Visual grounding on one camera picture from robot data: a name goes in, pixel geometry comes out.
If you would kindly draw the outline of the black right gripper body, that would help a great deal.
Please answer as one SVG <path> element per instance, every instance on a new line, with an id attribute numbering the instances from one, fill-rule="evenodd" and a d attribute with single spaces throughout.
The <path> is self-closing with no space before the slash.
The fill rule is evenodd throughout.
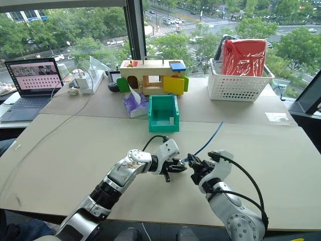
<path id="1" fill-rule="evenodd" d="M 214 168 L 215 164 L 206 160 L 203 160 L 203 168 L 197 166 L 190 166 L 194 170 L 194 174 L 191 175 L 191 179 L 196 185 L 199 185 L 202 178 L 208 175 Z"/>

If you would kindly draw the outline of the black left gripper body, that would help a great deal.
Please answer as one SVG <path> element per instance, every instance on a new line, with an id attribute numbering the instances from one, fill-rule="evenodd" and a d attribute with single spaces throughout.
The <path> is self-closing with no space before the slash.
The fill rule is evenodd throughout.
<path id="1" fill-rule="evenodd" d="M 169 161 L 163 163 L 160 174 L 164 175 L 165 181 L 170 182 L 169 173 L 178 173 L 181 171 L 181 166 L 179 165 L 180 160 L 178 158 L 172 158 Z"/>

